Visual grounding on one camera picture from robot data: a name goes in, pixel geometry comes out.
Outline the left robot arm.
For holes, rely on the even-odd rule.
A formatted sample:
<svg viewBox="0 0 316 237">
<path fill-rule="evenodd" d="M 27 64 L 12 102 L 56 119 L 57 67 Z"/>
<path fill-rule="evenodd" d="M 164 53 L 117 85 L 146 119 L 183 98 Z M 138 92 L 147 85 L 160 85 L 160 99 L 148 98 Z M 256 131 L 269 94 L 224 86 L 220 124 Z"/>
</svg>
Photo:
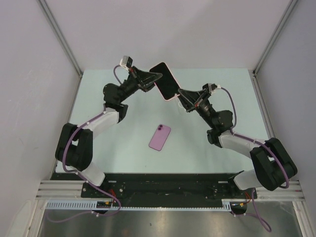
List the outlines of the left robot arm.
<svg viewBox="0 0 316 237">
<path fill-rule="evenodd" d="M 67 173 L 74 173 L 92 185 L 92 192 L 102 198 L 108 194 L 106 176 L 93 158 L 93 140 L 111 126 L 121 122 L 128 106 L 123 103 L 136 91 L 150 91 L 161 73 L 145 72 L 135 66 L 127 69 L 128 77 L 120 85 L 108 83 L 103 88 L 103 111 L 82 125 L 67 123 L 62 127 L 55 158 Z"/>
</svg>

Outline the purple phone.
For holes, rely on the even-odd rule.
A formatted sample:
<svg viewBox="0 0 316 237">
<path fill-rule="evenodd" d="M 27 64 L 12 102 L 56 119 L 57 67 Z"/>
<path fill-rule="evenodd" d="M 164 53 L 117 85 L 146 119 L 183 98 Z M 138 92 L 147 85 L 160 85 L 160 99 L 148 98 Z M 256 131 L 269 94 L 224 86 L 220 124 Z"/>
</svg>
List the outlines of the purple phone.
<svg viewBox="0 0 316 237">
<path fill-rule="evenodd" d="M 170 133 L 171 128 L 169 126 L 160 124 L 149 142 L 149 147 L 156 151 L 161 151 Z"/>
</svg>

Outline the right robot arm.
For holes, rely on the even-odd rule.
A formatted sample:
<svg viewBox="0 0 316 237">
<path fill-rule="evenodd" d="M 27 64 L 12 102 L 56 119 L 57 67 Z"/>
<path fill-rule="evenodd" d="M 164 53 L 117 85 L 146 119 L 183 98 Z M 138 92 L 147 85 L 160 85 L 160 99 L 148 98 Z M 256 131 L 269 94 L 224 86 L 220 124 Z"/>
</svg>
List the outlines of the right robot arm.
<svg viewBox="0 0 316 237">
<path fill-rule="evenodd" d="M 209 98 L 216 90 L 227 89 L 216 84 L 205 84 L 200 91 L 179 89 L 179 100 L 187 113 L 196 111 L 210 126 L 206 132 L 210 144 L 229 149 L 251 159 L 253 169 L 241 171 L 231 178 L 228 193 L 239 198 L 245 190 L 264 187 L 268 191 L 289 188 L 290 178 L 298 170 L 281 141 L 275 137 L 258 140 L 236 133 L 236 110 L 216 111 Z"/>
</svg>

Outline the clear phone case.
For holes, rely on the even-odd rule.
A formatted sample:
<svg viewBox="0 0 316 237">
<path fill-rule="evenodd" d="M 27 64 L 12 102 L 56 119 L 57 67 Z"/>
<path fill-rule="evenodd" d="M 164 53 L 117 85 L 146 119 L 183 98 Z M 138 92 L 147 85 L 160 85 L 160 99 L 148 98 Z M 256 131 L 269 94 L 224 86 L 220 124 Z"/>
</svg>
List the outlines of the clear phone case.
<svg viewBox="0 0 316 237">
<path fill-rule="evenodd" d="M 181 101 L 178 101 L 178 107 L 185 110 L 185 107 L 182 105 Z"/>
</svg>

